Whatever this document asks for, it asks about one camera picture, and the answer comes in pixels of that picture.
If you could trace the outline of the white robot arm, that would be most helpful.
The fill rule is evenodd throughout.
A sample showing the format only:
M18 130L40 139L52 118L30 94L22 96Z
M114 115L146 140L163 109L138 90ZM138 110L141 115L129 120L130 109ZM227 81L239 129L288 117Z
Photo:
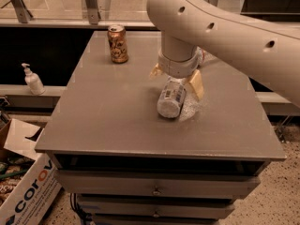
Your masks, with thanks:
M300 30L222 10L212 0L148 0L161 31L158 64L174 78L196 69L201 48L300 106Z

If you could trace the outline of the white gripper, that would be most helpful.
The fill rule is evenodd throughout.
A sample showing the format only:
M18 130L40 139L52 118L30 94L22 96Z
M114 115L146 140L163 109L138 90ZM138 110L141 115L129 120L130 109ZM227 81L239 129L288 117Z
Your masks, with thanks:
M149 74L150 80L162 75L163 72L176 79L182 79L189 76L187 78L187 84L190 92L197 100L203 98L203 78L201 72L196 69L201 61L199 48L193 52L192 57L187 61L180 62L167 58L162 51L159 51L157 61L158 64L152 68Z

